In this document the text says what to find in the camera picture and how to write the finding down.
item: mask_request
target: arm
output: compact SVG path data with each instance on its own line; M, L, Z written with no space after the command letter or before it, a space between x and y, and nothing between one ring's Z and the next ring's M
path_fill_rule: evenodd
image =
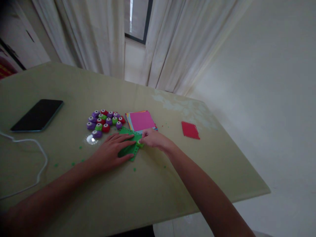
M170 139L146 129L140 143L157 147L168 156L214 236L254 236L216 183Z
M124 141L134 135L113 134L85 162L77 164L71 170L35 192L28 198L10 208L4 216L4 230L10 236L34 236L73 191L87 179L109 171L133 157L128 154L118 158L118 152L135 143Z

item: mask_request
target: pink paper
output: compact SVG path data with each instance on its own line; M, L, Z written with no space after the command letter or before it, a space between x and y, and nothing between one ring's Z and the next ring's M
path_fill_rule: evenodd
M148 111L141 113L131 113L130 116L134 131L155 127L155 123Z

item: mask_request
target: beige tabletop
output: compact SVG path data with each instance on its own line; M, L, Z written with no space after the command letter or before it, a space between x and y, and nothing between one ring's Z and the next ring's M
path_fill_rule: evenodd
M50 125L42 132L11 133L9 129L43 98L65 103ZM40 184L2 200L2 212L96 151L108 134L90 144L86 123L94 110L103 108L121 115L148 110L158 130L192 158L232 202L270 192L201 101L58 63L1 80L0 99L0 130L16 139L37 139L49 159ZM183 136L181 121L194 123L201 139ZM44 163L36 144L17 144L2 136L0 155L1 196L33 184ZM198 211L168 158L158 149L144 147L134 162L80 187L43 234L108 236Z

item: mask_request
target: red paper with punched edge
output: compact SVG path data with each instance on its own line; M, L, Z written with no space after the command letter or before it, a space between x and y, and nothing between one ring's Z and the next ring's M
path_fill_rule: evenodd
M181 123L184 136L200 140L197 127L194 124L184 121L182 121Z

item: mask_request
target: smartphone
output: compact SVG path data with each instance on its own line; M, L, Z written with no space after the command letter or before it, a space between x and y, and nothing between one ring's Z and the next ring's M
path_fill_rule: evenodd
M39 132L44 130L63 105L62 100L41 99L10 130Z

